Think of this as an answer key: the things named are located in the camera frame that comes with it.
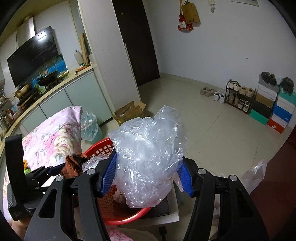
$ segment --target person's skin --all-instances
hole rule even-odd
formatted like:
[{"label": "person's skin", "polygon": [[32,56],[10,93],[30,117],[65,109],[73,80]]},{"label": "person's skin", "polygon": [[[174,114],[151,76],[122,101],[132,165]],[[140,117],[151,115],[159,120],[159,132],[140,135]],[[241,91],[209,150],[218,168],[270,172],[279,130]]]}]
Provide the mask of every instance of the person's skin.
[{"label": "person's skin", "polygon": [[27,227],[29,226],[29,222],[31,220],[31,217],[24,218],[19,221],[12,221],[12,229],[16,232],[16,234],[24,240],[25,233],[27,230]]}]

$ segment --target stack of shoe boxes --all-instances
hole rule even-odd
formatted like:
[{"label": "stack of shoe boxes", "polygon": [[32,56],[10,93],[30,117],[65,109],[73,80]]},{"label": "stack of shoe boxes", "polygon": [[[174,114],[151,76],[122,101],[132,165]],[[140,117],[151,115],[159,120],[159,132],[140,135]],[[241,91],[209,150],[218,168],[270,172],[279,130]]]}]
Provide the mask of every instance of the stack of shoe boxes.
[{"label": "stack of shoe boxes", "polygon": [[272,115],[274,102],[276,101],[279,87],[266,83],[259,75],[258,91],[252,103],[250,116],[266,125]]},{"label": "stack of shoe boxes", "polygon": [[291,95],[284,93],[280,86],[279,96],[268,125],[282,133],[292,117],[296,105],[296,94],[293,92]]}]

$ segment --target black frying pan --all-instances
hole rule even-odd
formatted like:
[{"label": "black frying pan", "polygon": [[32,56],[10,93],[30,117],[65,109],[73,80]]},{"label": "black frying pan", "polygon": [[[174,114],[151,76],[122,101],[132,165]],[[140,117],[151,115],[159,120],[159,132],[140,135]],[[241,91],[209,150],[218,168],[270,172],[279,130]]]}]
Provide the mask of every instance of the black frying pan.
[{"label": "black frying pan", "polygon": [[57,70],[48,74],[47,76],[43,77],[43,78],[38,78],[38,84],[40,86],[47,86],[49,85],[51,82],[55,81],[57,79]]}]

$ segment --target shoe rack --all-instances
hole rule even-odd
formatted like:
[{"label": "shoe rack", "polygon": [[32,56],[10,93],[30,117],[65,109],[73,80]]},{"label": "shoe rack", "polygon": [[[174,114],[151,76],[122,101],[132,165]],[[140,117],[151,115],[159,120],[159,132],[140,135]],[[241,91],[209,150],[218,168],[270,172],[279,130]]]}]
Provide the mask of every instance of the shoe rack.
[{"label": "shoe rack", "polygon": [[[229,105],[231,105],[231,106],[233,106],[233,107],[235,107],[235,108],[237,108],[237,109],[243,111],[243,108],[240,109],[240,108],[237,107],[237,105],[234,104],[235,96],[238,95],[239,100],[242,99],[242,100],[244,100],[245,102],[246,102],[246,101],[249,102],[250,106],[249,106],[248,112],[246,113],[247,115],[249,115],[250,112],[251,112],[251,108],[252,108],[253,101],[254,101],[255,96],[256,96],[256,93],[257,93],[257,92],[256,92],[256,89],[254,90],[254,94],[253,94],[253,96],[252,96],[252,97],[248,97],[248,96],[246,96],[246,95],[242,95],[242,94],[240,94],[239,91],[235,91],[234,89],[229,88],[228,85],[229,85],[230,82],[232,82],[232,80],[229,80],[229,81],[226,83],[226,90],[225,90],[226,98],[225,98],[225,100],[224,100],[224,103],[227,103],[227,104],[229,104]],[[230,96],[230,95],[234,95],[233,103],[230,103],[230,102],[229,102],[229,96]]]}]

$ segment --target red shoe box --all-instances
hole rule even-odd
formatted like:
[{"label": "red shoe box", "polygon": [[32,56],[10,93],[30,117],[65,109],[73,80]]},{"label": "red shoe box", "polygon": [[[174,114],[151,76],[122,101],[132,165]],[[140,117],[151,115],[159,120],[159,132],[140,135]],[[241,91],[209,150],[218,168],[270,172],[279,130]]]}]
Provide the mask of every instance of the red shoe box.
[{"label": "red shoe box", "polygon": [[285,129],[284,127],[282,127],[280,124],[276,123],[272,119],[268,120],[267,125],[269,125],[272,129],[275,129],[279,133],[282,133]]}]

